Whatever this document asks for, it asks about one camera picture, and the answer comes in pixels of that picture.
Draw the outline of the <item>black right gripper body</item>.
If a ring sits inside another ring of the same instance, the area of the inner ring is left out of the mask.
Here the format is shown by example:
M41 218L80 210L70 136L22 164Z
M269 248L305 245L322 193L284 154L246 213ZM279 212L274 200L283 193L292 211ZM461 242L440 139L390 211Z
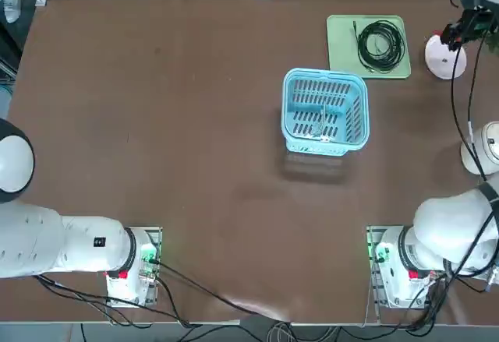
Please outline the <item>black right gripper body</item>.
M462 31L460 41L476 41L489 33L492 24L492 12L487 9L465 9L461 17Z

